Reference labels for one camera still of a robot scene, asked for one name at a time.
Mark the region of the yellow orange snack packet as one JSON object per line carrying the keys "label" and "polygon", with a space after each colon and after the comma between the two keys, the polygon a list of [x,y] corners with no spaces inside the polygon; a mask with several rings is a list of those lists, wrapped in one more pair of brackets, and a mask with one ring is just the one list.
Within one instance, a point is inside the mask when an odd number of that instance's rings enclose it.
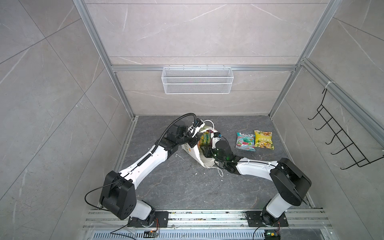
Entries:
{"label": "yellow orange snack packet", "polygon": [[212,142],[211,134],[212,133],[210,133],[209,131],[206,131],[203,133],[199,141],[200,147],[206,147],[211,145],[211,142]]}

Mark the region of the white floral paper bag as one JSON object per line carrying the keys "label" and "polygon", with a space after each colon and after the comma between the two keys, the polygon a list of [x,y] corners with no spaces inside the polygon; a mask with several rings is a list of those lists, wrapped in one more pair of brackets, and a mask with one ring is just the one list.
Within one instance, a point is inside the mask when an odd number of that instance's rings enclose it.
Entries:
{"label": "white floral paper bag", "polygon": [[183,144],[185,150],[194,160],[206,169],[217,169],[220,177],[223,177],[223,171],[219,168],[216,160],[212,157],[212,145],[215,134],[219,134],[215,129],[215,124],[211,120],[204,120],[203,126],[197,131],[195,137],[197,144],[191,147],[189,144]]}

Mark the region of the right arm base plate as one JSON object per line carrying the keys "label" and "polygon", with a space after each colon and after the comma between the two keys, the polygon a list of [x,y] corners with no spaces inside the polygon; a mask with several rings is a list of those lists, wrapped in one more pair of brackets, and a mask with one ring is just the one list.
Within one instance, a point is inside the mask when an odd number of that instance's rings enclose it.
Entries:
{"label": "right arm base plate", "polygon": [[285,213],[278,219],[274,218],[268,212],[263,211],[246,211],[246,220],[249,227],[288,227],[288,221]]}

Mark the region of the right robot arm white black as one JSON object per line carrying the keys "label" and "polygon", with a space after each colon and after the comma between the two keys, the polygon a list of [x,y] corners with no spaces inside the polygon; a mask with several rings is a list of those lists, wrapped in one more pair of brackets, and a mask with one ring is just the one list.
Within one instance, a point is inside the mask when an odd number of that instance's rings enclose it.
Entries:
{"label": "right robot arm white black", "polygon": [[290,207],[300,206],[312,185],[312,181],[287,158],[272,162],[251,160],[235,155],[224,140],[202,146],[202,153],[231,174],[254,176],[274,183],[278,193],[260,214],[265,226],[277,223]]}

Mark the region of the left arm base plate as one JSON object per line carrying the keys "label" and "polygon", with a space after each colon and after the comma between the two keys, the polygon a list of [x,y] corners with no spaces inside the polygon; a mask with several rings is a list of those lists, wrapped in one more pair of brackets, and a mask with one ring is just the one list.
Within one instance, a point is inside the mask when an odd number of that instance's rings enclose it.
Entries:
{"label": "left arm base plate", "polygon": [[153,215],[152,223],[148,223],[145,220],[140,220],[138,218],[131,218],[128,222],[128,227],[136,227],[136,228],[156,228],[157,226],[160,228],[166,228],[168,226],[169,221],[169,212],[167,211],[155,211]]}

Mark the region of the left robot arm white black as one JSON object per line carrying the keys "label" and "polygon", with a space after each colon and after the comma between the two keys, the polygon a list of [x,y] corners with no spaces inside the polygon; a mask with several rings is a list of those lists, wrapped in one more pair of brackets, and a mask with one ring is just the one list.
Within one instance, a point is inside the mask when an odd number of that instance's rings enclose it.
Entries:
{"label": "left robot arm white black", "polygon": [[144,201],[137,200],[136,189],[142,180],[158,165],[177,152],[179,146],[189,144],[194,147],[197,133],[205,125],[187,127],[178,121],[168,127],[155,145],[139,160],[120,172],[107,174],[100,196],[100,204],[120,220],[137,219],[143,226],[149,227],[155,221],[156,210]]}

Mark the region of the teal mint candy packet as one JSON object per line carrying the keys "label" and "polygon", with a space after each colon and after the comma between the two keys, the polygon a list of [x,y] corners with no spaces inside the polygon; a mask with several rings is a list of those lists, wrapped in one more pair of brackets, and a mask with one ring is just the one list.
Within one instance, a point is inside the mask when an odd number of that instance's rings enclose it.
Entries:
{"label": "teal mint candy packet", "polygon": [[255,151],[255,135],[237,133],[236,149],[244,151]]}

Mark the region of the yellow green snack packet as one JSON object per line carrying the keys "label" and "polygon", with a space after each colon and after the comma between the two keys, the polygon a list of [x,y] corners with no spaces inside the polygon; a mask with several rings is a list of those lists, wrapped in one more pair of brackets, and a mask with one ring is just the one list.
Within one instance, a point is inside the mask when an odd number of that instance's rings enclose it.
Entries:
{"label": "yellow green snack packet", "polygon": [[255,133],[255,148],[266,148],[274,150],[274,144],[272,141],[272,132],[254,131]]}

